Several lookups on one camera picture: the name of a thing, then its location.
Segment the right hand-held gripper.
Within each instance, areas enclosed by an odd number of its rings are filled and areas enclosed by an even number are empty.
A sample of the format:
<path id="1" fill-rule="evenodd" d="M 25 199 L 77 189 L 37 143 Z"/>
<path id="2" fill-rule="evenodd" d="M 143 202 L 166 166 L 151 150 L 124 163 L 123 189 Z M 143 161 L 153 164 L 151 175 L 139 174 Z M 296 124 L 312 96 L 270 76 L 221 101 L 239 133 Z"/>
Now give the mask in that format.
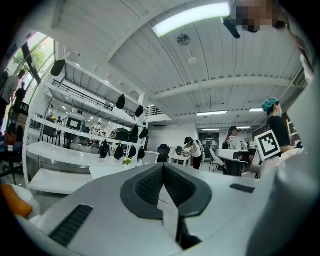
<path id="1" fill-rule="evenodd" d="M 254 143 L 258 148 L 259 156 L 262 161 L 274 157 L 281 152 L 279 143 L 272 130 L 255 136 Z"/>

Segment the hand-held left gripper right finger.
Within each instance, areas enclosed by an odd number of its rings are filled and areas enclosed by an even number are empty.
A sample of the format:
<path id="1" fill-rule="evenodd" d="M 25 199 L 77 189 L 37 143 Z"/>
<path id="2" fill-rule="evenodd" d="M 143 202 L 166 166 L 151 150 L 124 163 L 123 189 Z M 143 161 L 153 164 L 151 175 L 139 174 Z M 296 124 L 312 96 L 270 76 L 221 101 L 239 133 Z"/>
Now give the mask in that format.
<path id="1" fill-rule="evenodd" d="M 177 209 L 177 256 L 241 256 L 266 205 L 272 173 L 262 179 L 163 165 L 163 184 Z"/>

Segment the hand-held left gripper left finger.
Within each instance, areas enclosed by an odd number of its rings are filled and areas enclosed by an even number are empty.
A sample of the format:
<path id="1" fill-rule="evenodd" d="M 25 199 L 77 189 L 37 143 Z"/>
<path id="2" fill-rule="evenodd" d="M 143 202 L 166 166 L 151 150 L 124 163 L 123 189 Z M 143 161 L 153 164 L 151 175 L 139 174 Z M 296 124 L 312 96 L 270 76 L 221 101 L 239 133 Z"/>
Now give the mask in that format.
<path id="1" fill-rule="evenodd" d="M 175 256 L 181 246 L 165 231 L 158 209 L 162 164 L 90 181 L 38 221 L 19 225 L 45 256 Z"/>

